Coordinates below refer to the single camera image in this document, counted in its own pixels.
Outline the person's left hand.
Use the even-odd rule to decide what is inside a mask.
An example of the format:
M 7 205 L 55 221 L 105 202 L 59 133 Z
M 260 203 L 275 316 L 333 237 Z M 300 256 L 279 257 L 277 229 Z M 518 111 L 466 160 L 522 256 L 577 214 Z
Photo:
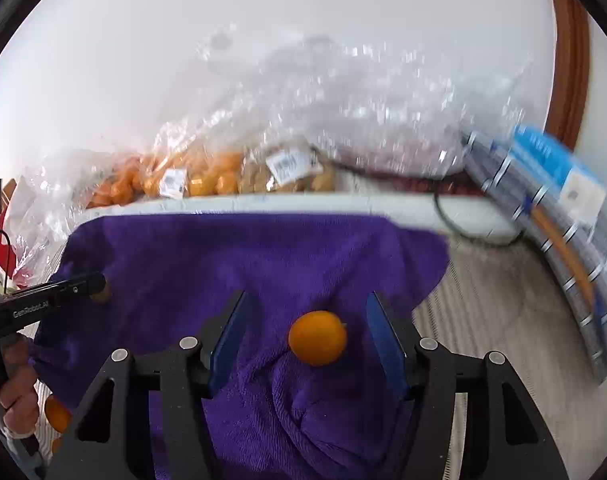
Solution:
M 0 405 L 5 409 L 5 426 L 19 437 L 32 434 L 39 419 L 39 401 L 34 390 L 37 373 L 29 363 L 29 350 L 29 339 L 22 334 L 17 334 L 3 350 L 4 362 L 13 370 L 0 388 Z

